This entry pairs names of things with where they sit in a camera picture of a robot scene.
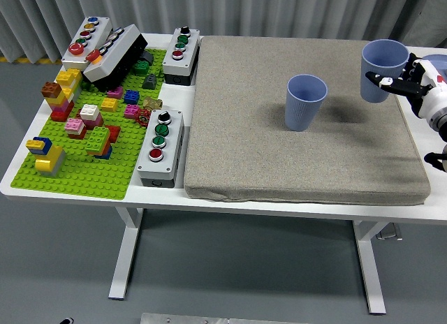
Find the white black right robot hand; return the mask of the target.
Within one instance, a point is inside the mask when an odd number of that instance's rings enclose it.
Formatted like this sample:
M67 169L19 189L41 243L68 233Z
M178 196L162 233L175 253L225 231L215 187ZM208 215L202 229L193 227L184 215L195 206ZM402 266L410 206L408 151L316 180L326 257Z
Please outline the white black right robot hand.
M406 97L413 113L435 131L446 123L446 81L431 61L411 53L399 78L372 71L365 77L388 93Z

